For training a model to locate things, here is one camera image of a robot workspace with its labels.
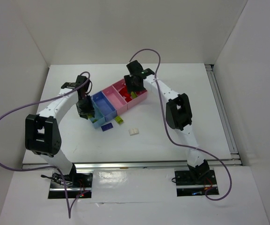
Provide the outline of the green 2x4 lego brick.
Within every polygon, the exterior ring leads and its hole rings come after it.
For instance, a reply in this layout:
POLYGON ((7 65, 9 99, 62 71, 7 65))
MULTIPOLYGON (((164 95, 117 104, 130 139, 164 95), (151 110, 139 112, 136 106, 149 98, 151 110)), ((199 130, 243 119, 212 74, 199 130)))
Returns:
POLYGON ((136 98, 136 97, 137 97, 137 94, 136 94, 135 92, 132 91, 132 92, 131 92, 131 97, 132 97, 132 98, 136 98))

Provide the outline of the red curved lego brick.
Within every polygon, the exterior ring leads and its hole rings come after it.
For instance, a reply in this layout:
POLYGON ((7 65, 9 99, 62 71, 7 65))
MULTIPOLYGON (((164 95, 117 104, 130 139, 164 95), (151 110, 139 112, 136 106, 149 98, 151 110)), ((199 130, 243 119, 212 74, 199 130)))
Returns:
POLYGON ((132 95, 129 94, 129 93, 125 93, 125 94, 124 94, 124 98, 125 98, 125 101, 126 101, 126 102, 130 102, 130 101, 133 100, 132 95))

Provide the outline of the red 2x4 lego brick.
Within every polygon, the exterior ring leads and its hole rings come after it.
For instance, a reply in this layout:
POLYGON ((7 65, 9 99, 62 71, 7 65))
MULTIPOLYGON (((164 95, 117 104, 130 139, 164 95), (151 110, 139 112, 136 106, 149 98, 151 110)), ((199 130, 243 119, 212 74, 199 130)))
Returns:
POLYGON ((128 94, 127 87, 126 87, 126 86, 123 87, 123 88, 119 91, 119 93, 120 93, 122 96, 124 96, 125 94, 128 94))

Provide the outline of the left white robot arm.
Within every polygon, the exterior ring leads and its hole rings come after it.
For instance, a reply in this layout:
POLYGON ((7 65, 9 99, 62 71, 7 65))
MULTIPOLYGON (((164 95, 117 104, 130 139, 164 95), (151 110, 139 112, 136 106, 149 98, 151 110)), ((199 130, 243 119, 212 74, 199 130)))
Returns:
POLYGON ((25 120, 25 147, 35 155, 43 158, 48 165, 60 170, 57 177, 63 174, 65 180, 74 182, 78 175, 75 165, 67 159, 61 150, 62 138, 59 124, 67 112, 76 106, 81 118, 95 116, 95 109, 89 95, 92 85, 89 72, 82 72, 75 82, 66 82, 59 94, 38 114, 30 114, 25 120))

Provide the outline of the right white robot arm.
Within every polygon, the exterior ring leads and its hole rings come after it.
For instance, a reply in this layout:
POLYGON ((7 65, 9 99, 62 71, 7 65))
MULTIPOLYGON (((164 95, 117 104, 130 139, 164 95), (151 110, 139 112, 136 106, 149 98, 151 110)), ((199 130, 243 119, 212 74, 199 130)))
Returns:
POLYGON ((205 176, 210 168, 204 154, 198 150, 197 139, 192 127, 192 111, 187 94, 180 94, 158 79, 151 69, 144 69, 137 61, 126 65, 129 74, 124 76, 128 92, 148 90, 161 97, 164 125, 174 130, 187 151, 187 165, 193 180, 205 176))

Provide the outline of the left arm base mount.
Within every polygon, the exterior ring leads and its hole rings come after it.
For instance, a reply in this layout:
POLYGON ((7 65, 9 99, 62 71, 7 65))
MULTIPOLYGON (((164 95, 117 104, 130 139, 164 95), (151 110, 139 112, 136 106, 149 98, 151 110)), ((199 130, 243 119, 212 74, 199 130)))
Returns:
MULTIPOLYGON (((64 183, 59 174, 54 173, 51 176, 41 175, 41 178, 49 179, 50 187, 48 199, 65 199, 64 183)), ((78 173, 75 181, 66 179, 67 196, 69 199, 91 198, 92 196, 93 173, 78 173)))

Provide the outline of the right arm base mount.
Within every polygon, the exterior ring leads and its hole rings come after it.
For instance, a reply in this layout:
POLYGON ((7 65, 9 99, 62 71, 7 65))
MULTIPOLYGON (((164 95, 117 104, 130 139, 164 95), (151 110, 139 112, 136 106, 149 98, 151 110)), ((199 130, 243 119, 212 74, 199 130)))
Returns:
POLYGON ((176 185, 177 196, 202 196, 219 195, 219 189, 214 170, 210 170, 205 176, 199 180, 194 180, 190 176, 190 172, 175 171, 175 176, 171 179, 176 185))

